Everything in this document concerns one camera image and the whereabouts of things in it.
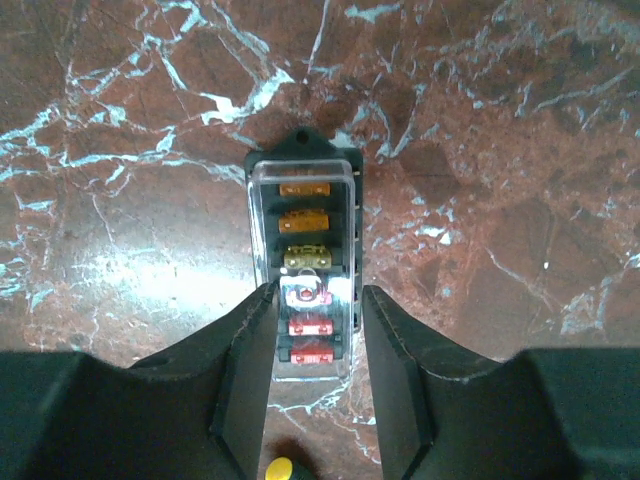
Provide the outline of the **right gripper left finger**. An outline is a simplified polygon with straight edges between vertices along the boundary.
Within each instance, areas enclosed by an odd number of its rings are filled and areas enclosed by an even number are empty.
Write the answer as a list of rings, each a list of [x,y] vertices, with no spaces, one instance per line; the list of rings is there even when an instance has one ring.
[[[279,306],[273,283],[194,334],[130,367],[143,380],[144,479],[257,475]]]

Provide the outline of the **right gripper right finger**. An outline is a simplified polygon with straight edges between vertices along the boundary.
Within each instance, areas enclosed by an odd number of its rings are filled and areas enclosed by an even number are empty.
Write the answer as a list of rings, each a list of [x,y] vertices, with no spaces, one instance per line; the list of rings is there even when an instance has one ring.
[[[437,436],[428,381],[463,384],[498,366],[408,314],[367,285],[362,320],[383,477],[408,479]]]

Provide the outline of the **yellow blade fuse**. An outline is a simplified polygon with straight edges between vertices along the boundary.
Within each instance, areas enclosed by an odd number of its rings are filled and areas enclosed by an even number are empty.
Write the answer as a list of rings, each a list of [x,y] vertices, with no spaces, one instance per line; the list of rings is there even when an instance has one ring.
[[[284,252],[283,262],[291,269],[327,269],[332,266],[332,255],[322,245],[292,245]]]

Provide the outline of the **orange blade fuse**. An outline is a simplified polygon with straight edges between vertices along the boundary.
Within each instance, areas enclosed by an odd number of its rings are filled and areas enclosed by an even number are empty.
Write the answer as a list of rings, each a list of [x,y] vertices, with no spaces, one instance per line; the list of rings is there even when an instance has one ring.
[[[330,196],[331,185],[322,182],[282,183],[279,194],[283,197]]]
[[[278,219],[281,234],[328,231],[329,215],[322,209],[303,209],[286,212]]]

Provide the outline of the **black fuse box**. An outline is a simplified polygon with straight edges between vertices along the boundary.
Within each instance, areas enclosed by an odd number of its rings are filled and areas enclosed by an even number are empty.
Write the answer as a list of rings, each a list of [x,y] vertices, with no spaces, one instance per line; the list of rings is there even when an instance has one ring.
[[[253,265],[261,285],[293,275],[303,250],[329,259],[318,275],[347,276],[353,287],[351,325],[362,326],[364,160],[356,147],[338,147],[310,127],[299,127],[244,160]]]

